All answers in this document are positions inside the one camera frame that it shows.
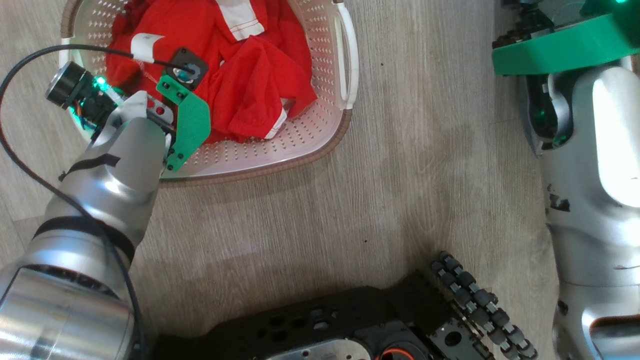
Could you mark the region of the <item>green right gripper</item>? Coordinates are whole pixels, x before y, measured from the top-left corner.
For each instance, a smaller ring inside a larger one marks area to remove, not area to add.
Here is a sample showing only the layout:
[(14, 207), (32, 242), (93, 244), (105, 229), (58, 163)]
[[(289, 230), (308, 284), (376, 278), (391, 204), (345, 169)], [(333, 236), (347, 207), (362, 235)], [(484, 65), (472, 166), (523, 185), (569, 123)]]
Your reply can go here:
[(514, 29), (492, 43), (500, 76), (538, 76), (591, 68), (639, 53), (637, 0), (580, 0), (578, 18), (554, 22), (539, 0), (505, 0), (519, 11)]

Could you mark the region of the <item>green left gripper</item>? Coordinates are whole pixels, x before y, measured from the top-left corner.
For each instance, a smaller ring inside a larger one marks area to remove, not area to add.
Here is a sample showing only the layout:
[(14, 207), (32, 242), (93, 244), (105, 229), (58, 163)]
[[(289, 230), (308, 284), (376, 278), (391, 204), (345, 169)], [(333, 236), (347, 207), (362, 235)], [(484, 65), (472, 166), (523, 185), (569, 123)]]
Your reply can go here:
[(174, 135), (167, 153), (166, 168), (178, 171), (211, 134), (210, 105), (195, 91), (210, 67), (191, 50), (180, 47), (163, 70), (157, 91), (174, 105)]

